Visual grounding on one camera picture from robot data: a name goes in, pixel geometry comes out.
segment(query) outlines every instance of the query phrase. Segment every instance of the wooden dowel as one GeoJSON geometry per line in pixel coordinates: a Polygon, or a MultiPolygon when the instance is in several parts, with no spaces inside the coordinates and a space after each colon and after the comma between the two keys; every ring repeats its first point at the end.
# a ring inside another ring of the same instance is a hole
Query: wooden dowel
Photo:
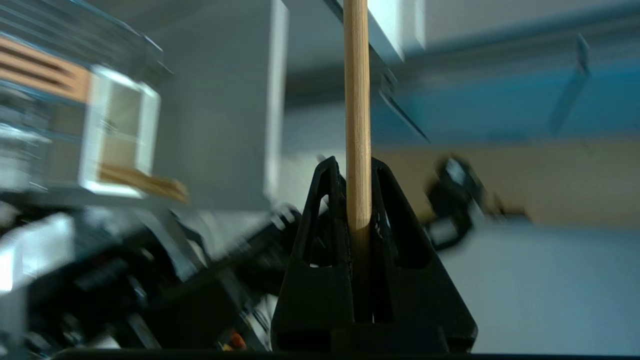
{"type": "Polygon", "coordinates": [[[344,93],[347,133],[347,222],[353,256],[356,320],[370,321],[369,222],[371,121],[367,0],[344,1],[344,93]]]}

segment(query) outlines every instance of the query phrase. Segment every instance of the beige wall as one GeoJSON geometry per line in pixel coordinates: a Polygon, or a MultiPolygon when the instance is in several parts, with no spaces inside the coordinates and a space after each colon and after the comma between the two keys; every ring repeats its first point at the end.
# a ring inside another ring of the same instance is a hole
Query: beige wall
{"type": "Polygon", "coordinates": [[[541,145],[406,149],[374,155],[393,170],[419,218],[431,215],[424,195],[434,164],[455,153],[471,162],[493,202],[523,207],[537,224],[640,230],[640,140],[541,145]]]}

